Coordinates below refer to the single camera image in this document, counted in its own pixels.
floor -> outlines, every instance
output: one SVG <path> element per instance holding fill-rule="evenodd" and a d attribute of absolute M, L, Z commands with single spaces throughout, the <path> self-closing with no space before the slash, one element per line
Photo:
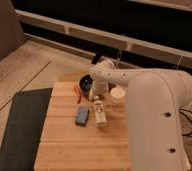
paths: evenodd
<path fill-rule="evenodd" d="M 48 46 L 28 41 L 0 62 L 0 144 L 15 92 L 52 87 L 60 77 L 85 72 L 91 61 Z M 189 125 L 182 118 L 183 131 Z M 192 162 L 192 138 L 184 138 L 187 154 Z"/>

wooden surface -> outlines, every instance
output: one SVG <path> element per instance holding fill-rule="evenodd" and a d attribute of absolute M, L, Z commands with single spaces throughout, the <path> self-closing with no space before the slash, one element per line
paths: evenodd
<path fill-rule="evenodd" d="M 36 171 L 114 171 L 130 170 L 124 105 L 112 106 L 105 99 L 107 126 L 97 128 L 93 104 L 82 98 L 79 105 L 88 106 L 86 127 L 75 125 L 78 108 L 75 82 L 54 85 L 41 143 L 35 162 Z"/>

bottle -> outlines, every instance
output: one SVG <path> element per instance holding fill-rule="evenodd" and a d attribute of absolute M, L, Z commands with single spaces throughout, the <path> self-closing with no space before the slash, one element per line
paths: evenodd
<path fill-rule="evenodd" d="M 107 119 L 104 111 L 104 106 L 98 96 L 94 97 L 94 113 L 97 127 L 104 127 L 107 125 Z"/>

black wall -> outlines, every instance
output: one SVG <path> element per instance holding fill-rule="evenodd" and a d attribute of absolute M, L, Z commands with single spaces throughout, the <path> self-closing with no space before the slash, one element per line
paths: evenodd
<path fill-rule="evenodd" d="M 192 52 L 192 12 L 126 0 L 12 0 L 15 8 Z"/>

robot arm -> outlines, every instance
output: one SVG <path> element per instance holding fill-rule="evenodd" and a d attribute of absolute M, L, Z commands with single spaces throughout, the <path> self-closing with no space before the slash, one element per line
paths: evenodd
<path fill-rule="evenodd" d="M 126 120 L 133 171 L 186 171 L 179 108 L 192 100 L 192 77 L 183 71 L 125 69 L 104 61 L 90 70 L 92 90 L 107 83 L 126 89 Z"/>

